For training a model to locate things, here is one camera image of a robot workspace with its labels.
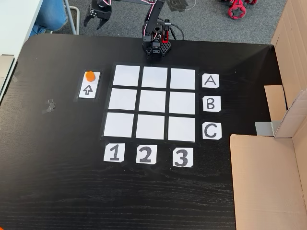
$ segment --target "gray carpet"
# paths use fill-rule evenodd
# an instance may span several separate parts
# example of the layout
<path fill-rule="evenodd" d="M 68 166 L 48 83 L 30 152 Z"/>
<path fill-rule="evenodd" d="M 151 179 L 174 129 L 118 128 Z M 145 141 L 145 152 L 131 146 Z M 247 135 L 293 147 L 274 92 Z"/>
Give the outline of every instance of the gray carpet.
<path fill-rule="evenodd" d="M 96 30 L 99 20 L 91 20 L 87 27 L 83 21 L 91 0 L 69 0 L 71 6 L 80 10 L 80 34 L 142 37 L 143 20 L 149 9 L 148 5 L 112 1 L 111 19 Z M 219 0 L 166 0 L 160 14 L 161 18 L 170 19 L 182 28 L 185 40 L 219 41 L 269 44 L 281 16 L 286 0 L 259 0 L 256 5 L 247 6 L 243 19 L 232 20 L 227 10 L 228 2 Z M 174 3 L 186 2 L 185 8 Z M 181 33 L 174 28 L 178 39 Z M 71 34 L 69 23 L 56 33 Z"/>

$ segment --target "red toy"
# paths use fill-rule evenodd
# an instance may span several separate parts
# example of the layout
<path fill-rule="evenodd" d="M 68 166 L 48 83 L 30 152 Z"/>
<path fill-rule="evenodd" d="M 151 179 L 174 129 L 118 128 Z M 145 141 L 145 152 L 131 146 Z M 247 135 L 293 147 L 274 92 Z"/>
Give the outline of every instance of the red toy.
<path fill-rule="evenodd" d="M 258 0 L 225 0 L 229 1 L 229 10 L 228 15 L 232 19 L 240 19 L 243 18 L 246 14 L 246 6 L 247 4 L 256 4 Z"/>

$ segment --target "cardboard flap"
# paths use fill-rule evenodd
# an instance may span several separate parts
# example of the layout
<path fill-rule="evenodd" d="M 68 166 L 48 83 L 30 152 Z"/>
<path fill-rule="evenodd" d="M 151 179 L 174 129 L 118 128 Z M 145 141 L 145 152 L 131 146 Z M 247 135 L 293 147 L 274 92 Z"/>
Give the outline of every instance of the cardboard flap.
<path fill-rule="evenodd" d="M 271 121 L 282 120 L 286 113 L 286 102 L 282 85 L 265 85 L 265 95 L 270 111 Z"/>
<path fill-rule="evenodd" d="M 307 117 L 293 137 L 297 167 L 304 191 L 305 205 L 307 206 Z"/>
<path fill-rule="evenodd" d="M 307 213 L 291 138 L 232 135 L 237 230 L 306 230 Z"/>
<path fill-rule="evenodd" d="M 290 105 L 307 87 L 307 1 L 288 0 L 272 38 Z"/>
<path fill-rule="evenodd" d="M 301 91 L 279 125 L 275 138 L 292 138 L 307 116 L 307 89 Z"/>

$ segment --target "orange game piece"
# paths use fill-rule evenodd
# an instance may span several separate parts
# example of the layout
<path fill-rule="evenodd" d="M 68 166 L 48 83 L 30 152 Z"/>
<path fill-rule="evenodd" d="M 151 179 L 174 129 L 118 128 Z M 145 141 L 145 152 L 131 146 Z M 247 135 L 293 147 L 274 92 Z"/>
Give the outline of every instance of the orange game piece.
<path fill-rule="evenodd" d="M 86 79 L 90 82 L 95 80 L 95 74 L 92 71 L 86 72 L 85 76 L 86 76 Z"/>

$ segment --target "black table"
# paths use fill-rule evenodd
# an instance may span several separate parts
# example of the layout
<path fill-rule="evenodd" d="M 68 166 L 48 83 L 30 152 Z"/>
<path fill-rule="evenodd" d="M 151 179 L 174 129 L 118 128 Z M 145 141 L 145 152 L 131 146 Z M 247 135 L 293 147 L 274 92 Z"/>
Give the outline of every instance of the black table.
<path fill-rule="evenodd" d="M 222 123 L 219 141 L 194 148 L 194 166 L 172 166 L 171 145 L 156 167 L 103 161 L 100 127 L 114 63 L 176 65 L 219 73 L 222 110 L 200 122 Z M 103 69 L 98 100 L 74 101 L 85 69 Z M 271 45 L 172 41 L 162 58 L 147 57 L 134 38 L 44 34 L 20 53 L 0 106 L 0 227 L 5 230 L 234 230 L 229 137 L 256 135 L 270 121 L 264 85 L 281 84 Z M 53 99 L 56 109 L 48 108 Z"/>

